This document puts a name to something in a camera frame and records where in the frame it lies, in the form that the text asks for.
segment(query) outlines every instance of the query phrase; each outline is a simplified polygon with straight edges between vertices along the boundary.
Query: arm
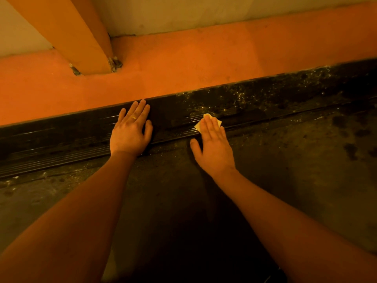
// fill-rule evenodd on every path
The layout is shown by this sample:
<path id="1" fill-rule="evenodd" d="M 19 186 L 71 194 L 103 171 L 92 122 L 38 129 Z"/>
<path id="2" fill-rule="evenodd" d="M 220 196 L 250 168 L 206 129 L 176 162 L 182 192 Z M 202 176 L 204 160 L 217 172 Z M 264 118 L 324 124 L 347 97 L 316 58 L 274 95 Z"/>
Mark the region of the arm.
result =
<path id="1" fill-rule="evenodd" d="M 29 226 L 0 257 L 1 282 L 99 282 L 131 166 L 150 141 L 149 105 L 125 109 L 107 163 Z"/>
<path id="2" fill-rule="evenodd" d="M 198 164 L 241 210 L 262 244 L 294 282 L 377 282 L 377 258 L 243 177 L 216 118 L 200 123 Z"/>

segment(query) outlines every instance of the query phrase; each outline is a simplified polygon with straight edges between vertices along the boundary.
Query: person's right hand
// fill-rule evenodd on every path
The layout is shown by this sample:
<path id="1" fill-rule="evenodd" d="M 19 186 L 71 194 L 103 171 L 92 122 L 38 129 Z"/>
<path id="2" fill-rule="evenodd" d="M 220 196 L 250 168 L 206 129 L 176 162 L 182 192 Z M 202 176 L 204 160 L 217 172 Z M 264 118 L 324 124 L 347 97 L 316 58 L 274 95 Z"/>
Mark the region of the person's right hand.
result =
<path id="1" fill-rule="evenodd" d="M 215 117 L 208 115 L 200 121 L 203 139 L 203 151 L 196 139 L 191 139 L 190 146 L 199 166 L 213 179 L 236 169 L 233 151 L 227 140 L 224 127 L 219 127 Z"/>

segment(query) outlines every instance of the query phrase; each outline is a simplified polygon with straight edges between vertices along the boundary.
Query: orange ledge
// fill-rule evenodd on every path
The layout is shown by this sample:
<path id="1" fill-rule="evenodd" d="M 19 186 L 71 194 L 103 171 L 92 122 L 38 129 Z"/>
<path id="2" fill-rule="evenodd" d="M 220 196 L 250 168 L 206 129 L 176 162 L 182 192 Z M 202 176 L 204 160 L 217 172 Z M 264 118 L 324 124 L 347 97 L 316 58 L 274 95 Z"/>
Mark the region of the orange ledge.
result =
<path id="1" fill-rule="evenodd" d="M 377 3 L 112 41 L 115 74 L 51 50 L 0 59 L 0 125 L 377 56 Z"/>

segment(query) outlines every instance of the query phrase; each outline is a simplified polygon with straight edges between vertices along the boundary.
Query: concrete floor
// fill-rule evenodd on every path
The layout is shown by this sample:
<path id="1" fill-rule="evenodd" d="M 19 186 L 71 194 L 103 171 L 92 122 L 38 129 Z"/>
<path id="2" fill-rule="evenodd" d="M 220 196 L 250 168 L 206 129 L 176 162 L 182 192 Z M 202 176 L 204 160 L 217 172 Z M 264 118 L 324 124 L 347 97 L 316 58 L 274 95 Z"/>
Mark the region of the concrete floor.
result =
<path id="1" fill-rule="evenodd" d="M 377 251 L 377 109 L 304 112 L 228 136 L 243 175 Z M 104 280 L 192 281 L 204 274 L 263 282 L 276 268 L 237 208 L 195 164 L 188 143 L 152 147 L 137 159 Z M 0 252 L 105 161 L 0 182 Z"/>

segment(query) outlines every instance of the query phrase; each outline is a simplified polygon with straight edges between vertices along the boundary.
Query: wooden post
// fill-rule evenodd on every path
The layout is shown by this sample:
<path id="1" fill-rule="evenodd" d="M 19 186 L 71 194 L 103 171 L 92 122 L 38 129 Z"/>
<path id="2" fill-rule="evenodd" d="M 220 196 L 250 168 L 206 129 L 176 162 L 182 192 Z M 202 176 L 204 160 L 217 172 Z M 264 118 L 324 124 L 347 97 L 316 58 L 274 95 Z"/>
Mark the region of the wooden post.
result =
<path id="1" fill-rule="evenodd" d="M 110 37 L 91 0 L 7 0 L 83 75 L 111 73 Z"/>

